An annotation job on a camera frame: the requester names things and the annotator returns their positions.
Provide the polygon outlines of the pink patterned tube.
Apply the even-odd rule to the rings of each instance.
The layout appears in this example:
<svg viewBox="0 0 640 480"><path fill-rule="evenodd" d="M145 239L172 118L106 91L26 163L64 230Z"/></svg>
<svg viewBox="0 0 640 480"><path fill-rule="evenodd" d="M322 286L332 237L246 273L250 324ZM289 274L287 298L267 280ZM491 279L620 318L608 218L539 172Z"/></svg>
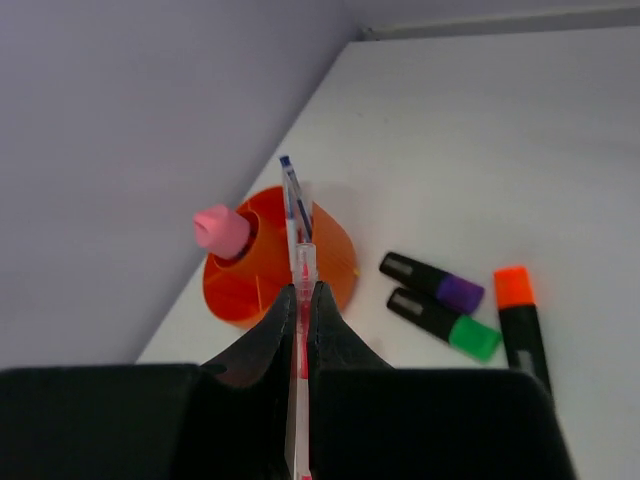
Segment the pink patterned tube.
<svg viewBox="0 0 640 480"><path fill-rule="evenodd" d="M214 205L193 216L196 243L224 260L238 257L248 245L250 222L226 205Z"/></svg>

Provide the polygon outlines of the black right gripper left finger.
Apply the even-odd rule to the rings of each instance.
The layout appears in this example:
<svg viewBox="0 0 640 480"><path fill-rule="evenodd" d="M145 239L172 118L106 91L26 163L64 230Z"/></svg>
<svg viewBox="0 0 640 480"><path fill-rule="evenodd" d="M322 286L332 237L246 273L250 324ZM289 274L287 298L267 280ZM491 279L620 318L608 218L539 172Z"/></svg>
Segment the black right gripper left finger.
<svg viewBox="0 0 640 480"><path fill-rule="evenodd" d="M296 295L283 287L264 318L206 362L217 388L214 472L226 479L290 479L287 429L293 419Z"/></svg>

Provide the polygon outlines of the dark blue gel pen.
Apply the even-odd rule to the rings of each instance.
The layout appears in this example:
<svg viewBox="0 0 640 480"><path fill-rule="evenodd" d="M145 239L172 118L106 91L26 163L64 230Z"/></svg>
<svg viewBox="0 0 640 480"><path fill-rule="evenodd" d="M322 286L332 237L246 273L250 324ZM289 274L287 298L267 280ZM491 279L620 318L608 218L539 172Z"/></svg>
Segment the dark blue gel pen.
<svg viewBox="0 0 640 480"><path fill-rule="evenodd" d="M309 215L309 211L306 208L304 198L299 196L296 199L296 205L298 210L298 216L301 224L301 238L304 243L311 243L313 236L312 219Z"/></svg>

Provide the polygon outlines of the red gel pen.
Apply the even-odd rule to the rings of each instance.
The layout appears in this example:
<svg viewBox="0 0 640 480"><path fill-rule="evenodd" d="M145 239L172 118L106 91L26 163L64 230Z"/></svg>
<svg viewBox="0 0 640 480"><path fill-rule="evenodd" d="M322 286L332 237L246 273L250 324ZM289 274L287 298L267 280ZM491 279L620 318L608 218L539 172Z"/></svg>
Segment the red gel pen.
<svg viewBox="0 0 640 480"><path fill-rule="evenodd" d="M316 248L312 243L298 244L294 286L296 289L296 433L295 478L311 479L310 400L307 338L311 300L317 282Z"/></svg>

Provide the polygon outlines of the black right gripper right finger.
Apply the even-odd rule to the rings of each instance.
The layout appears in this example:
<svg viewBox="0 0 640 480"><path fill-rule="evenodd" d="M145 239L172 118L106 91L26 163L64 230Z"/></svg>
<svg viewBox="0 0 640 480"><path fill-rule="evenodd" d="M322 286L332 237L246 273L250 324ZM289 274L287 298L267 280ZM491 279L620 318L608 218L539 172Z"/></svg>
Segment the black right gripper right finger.
<svg viewBox="0 0 640 480"><path fill-rule="evenodd" d="M368 381L393 368L344 321L330 286L315 284L308 333L310 467L314 479L353 471L378 439Z"/></svg>

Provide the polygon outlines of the blue ballpoint pen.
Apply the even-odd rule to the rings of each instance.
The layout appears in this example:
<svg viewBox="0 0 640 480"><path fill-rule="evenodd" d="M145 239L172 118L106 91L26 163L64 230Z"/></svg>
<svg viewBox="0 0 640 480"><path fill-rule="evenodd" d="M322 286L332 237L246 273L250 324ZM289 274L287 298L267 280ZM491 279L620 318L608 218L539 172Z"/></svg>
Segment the blue ballpoint pen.
<svg viewBox="0 0 640 480"><path fill-rule="evenodd" d="M292 281L295 281L295 273L296 273L296 266L297 266L296 248L298 243L296 200L290 184L289 175L286 172L286 169L291 165L291 162L288 156L281 156L279 158L279 161L282 167L282 190L283 190L283 204L284 204L287 249L288 249L288 256L289 256L289 268L291 272Z"/></svg>

